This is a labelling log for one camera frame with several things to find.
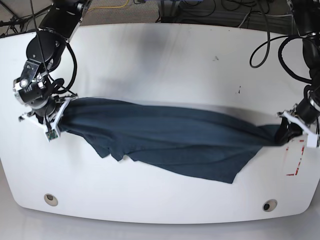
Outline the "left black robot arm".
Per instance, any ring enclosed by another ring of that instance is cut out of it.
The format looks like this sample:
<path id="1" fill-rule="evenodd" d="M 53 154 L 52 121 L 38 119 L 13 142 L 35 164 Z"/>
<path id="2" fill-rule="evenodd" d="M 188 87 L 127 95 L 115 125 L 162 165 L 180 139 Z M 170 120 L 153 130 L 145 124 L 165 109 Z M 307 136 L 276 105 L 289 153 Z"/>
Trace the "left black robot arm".
<path id="1" fill-rule="evenodd" d="M 303 99 L 292 110 L 279 114 L 281 125 L 275 142 L 284 144 L 295 137 L 307 135 L 307 147 L 320 147 L 320 2 L 318 0 L 288 0 L 287 4 L 295 22 L 298 35 L 287 37 L 278 49 L 282 68 L 295 80 L 305 83 Z M 309 69 L 310 78 L 296 75 L 283 59 L 285 46 L 302 40 L 302 56 Z"/>

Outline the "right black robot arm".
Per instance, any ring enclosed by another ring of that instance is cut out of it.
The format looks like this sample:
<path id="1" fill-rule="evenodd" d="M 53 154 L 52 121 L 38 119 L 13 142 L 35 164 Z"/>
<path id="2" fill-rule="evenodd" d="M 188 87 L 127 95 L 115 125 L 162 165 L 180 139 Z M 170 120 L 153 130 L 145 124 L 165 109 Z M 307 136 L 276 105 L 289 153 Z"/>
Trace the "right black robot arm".
<path id="1" fill-rule="evenodd" d="M 54 0 L 26 48 L 27 60 L 21 76 L 13 81 L 15 98 L 31 108 L 31 112 L 24 113 L 19 120 L 31 121 L 35 116 L 35 124 L 44 129 L 49 139 L 59 136 L 58 122 L 63 111 L 77 97 L 71 91 L 78 64 L 70 41 L 91 3 L 90 0 Z M 59 66 L 64 50 L 69 51 L 73 61 L 67 86 L 64 86 L 63 78 L 50 76 L 50 72 Z"/>

